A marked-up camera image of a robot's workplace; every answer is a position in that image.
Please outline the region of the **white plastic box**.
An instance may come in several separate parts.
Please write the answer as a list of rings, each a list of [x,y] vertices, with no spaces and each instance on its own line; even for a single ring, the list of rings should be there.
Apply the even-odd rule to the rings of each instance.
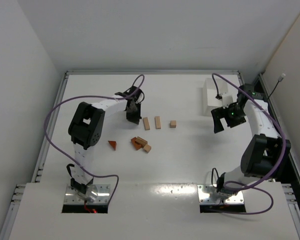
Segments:
[[[219,94],[230,93],[232,95],[225,81],[217,78],[216,83]],[[217,88],[213,79],[211,77],[206,78],[202,88],[203,115],[205,117],[211,117],[211,110],[222,107],[222,102],[216,99],[217,94]]]

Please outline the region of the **light wood numbered plank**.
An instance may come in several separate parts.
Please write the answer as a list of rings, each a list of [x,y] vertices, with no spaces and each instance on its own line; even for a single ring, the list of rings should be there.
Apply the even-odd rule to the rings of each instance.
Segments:
[[[150,122],[149,122],[148,117],[144,117],[142,120],[143,120],[143,124],[144,124],[144,130],[149,131],[151,129],[151,127],[150,127]]]

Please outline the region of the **small light wood cube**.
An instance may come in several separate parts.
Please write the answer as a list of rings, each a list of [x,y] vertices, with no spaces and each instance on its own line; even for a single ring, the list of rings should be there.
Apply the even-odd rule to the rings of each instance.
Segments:
[[[146,144],[144,147],[143,147],[143,150],[146,152],[146,153],[149,153],[151,151],[152,147],[148,144]]]

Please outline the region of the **red-brown triangle block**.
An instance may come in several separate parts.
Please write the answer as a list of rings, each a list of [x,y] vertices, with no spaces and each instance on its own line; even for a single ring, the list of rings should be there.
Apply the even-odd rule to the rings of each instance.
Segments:
[[[109,140],[108,143],[114,151],[117,149],[117,142],[116,141]]]

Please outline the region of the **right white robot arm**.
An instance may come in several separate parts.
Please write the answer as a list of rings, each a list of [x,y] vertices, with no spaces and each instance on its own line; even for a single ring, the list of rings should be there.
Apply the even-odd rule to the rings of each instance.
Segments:
[[[281,176],[289,158],[291,143],[288,139],[282,139],[282,133],[269,113],[263,93],[256,92],[251,84],[243,84],[239,87],[235,102],[213,109],[211,115],[214,133],[224,130],[221,120],[225,119],[230,128],[249,123],[252,134],[240,165],[218,177],[218,193],[235,195],[239,188],[257,179],[278,179]]]

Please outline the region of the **light wood plank block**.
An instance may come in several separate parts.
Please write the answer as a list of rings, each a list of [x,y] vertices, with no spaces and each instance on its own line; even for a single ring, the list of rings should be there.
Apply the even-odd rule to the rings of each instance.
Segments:
[[[161,126],[161,118],[160,116],[155,116],[154,117],[154,121],[155,121],[155,128],[158,130],[158,129],[161,129],[162,126]]]

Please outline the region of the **red-brown arch block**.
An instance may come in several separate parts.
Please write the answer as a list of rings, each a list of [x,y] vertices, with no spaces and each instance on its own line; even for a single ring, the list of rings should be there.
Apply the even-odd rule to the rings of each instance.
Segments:
[[[135,149],[136,151],[138,151],[138,150],[142,149],[143,147],[142,147],[141,144],[139,144],[139,143],[136,142],[136,139],[137,139],[136,137],[133,137],[130,141],[131,141],[131,143],[132,143],[134,149]]]

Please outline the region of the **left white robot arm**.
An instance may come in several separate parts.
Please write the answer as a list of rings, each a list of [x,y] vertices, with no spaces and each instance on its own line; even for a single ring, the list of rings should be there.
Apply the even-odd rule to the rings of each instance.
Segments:
[[[94,146],[102,135],[104,120],[118,112],[126,113],[126,120],[138,125],[141,119],[141,102],[145,96],[141,89],[131,86],[125,92],[117,92],[110,99],[96,103],[81,102],[71,120],[68,134],[75,151],[75,164],[67,166],[70,185],[86,195],[94,177],[84,172],[94,161]]]

